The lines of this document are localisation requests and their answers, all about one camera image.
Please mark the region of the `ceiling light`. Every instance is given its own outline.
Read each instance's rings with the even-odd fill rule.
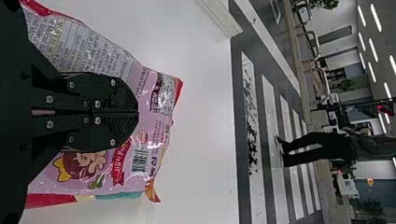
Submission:
[[[379,21],[378,15],[376,15],[375,7],[373,4],[371,4],[370,9],[372,10],[376,27],[378,28],[379,33],[381,33],[382,32],[381,22]]]
[[[382,131],[384,131],[384,133],[387,133],[387,129],[385,128],[385,124],[384,124],[384,120],[382,119],[382,115],[378,114],[378,116],[379,116],[379,121],[381,122]]]
[[[359,55],[361,56],[361,65],[363,65],[364,70],[366,70],[366,64],[364,63],[363,55],[361,55],[361,53],[359,53]]]
[[[370,62],[369,62],[369,68],[370,68],[370,73],[371,73],[372,78],[373,78],[373,82],[376,83],[376,78],[375,78],[374,70],[373,70],[373,67],[371,66],[371,63],[370,63]]]
[[[390,56],[389,56],[389,60],[390,60],[390,64],[392,64],[393,72],[395,72],[395,76],[396,76],[396,63],[395,63],[395,59],[393,58],[392,55],[390,55]]]
[[[390,124],[390,119],[388,114],[385,114],[385,120],[387,121],[388,124]]]
[[[376,55],[376,51],[375,51],[375,47],[374,47],[374,44],[373,44],[373,40],[370,38],[369,42],[370,42],[370,47],[372,48],[372,52],[374,54],[374,59],[378,63],[378,56]]]
[[[361,11],[361,6],[358,6],[359,15],[361,16],[361,23],[366,27],[366,20],[364,19],[363,12]]]
[[[363,37],[361,36],[361,32],[359,32],[359,39],[361,40],[361,47],[364,51],[366,51],[366,45],[364,44]]]
[[[392,95],[390,94],[390,90],[388,87],[388,83],[384,82],[385,91],[387,92],[387,96],[390,100],[392,100]]]

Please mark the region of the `plastic packaging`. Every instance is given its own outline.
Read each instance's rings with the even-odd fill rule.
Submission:
[[[141,65],[126,49],[78,20],[34,0],[20,2],[29,39],[58,71],[121,77],[133,90],[140,113],[133,135],[121,147],[58,154],[29,185],[26,206],[137,198],[142,192],[158,202],[153,183],[169,144],[182,82]]]

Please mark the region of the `white stripe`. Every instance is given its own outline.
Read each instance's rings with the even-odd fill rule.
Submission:
[[[244,88],[246,87],[245,80],[250,81],[250,95],[245,97],[251,97],[251,103],[253,108],[249,110],[247,119],[252,126],[251,128],[257,132],[257,136],[260,136],[259,129],[259,115],[257,111],[257,95],[256,95],[256,81],[254,78],[254,65],[251,60],[242,52],[242,73],[244,79]],[[262,151],[260,138],[256,142],[256,158],[257,161],[257,172],[252,172],[249,176],[250,185],[250,203],[251,203],[251,218],[253,224],[267,223],[267,212],[265,207],[265,193],[264,193],[264,181],[262,175]]]
[[[265,28],[256,10],[254,10],[254,7],[250,4],[248,0],[235,0],[235,3],[241,8],[242,12],[247,17],[247,20],[250,22],[250,24],[252,24],[257,35],[262,40],[262,43],[268,48],[268,50],[276,60],[277,64],[282,69],[283,73],[289,79],[291,85],[301,96],[300,84],[297,77],[294,75],[288,62],[286,62],[285,57],[283,57],[282,53],[279,50],[279,47],[277,46],[274,39],[271,37],[267,28]]]
[[[289,211],[286,201],[285,177],[280,164],[280,150],[276,147],[275,137],[279,135],[277,128],[276,103],[274,87],[262,76],[262,88],[264,93],[265,114],[267,118],[268,147],[271,156],[271,173],[273,178],[276,223],[288,224]]]
[[[298,116],[295,110],[293,110],[293,116],[294,116],[294,125],[296,128],[296,138],[301,138],[300,117]],[[301,148],[299,152],[300,153],[304,152],[304,149]],[[301,170],[303,174],[306,208],[308,209],[308,215],[310,215],[314,212],[314,205],[312,203],[311,188],[309,186],[308,171],[306,170],[306,164],[301,164]]]
[[[302,121],[303,123],[303,133],[304,134],[308,134],[308,130],[306,129],[306,123],[304,121]],[[315,198],[315,204],[317,205],[317,210],[320,210],[320,201],[319,201],[319,194],[318,194],[318,185],[317,185],[317,176],[316,176],[316,172],[314,169],[314,163],[310,162],[308,164],[308,168],[309,168],[309,172],[311,174],[311,179],[312,179],[312,185],[313,185],[313,189],[314,189],[314,198]]]
[[[293,140],[293,134],[291,132],[291,121],[290,121],[290,111],[289,105],[286,100],[280,96],[280,104],[282,106],[282,117],[283,117],[283,127],[285,128],[285,140],[291,142]],[[303,200],[301,198],[300,181],[297,172],[297,166],[290,167],[290,182],[291,182],[291,192],[293,195],[294,211],[296,214],[296,219],[304,217],[303,210]]]

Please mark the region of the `nutrition label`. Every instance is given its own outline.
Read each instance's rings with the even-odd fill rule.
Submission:
[[[132,55],[84,24],[66,17],[37,17],[25,9],[29,39],[62,72],[94,72],[126,80]]]

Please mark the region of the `barcode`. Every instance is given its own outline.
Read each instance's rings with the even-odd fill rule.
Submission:
[[[149,150],[147,147],[134,147],[132,172],[145,173],[148,170]]]

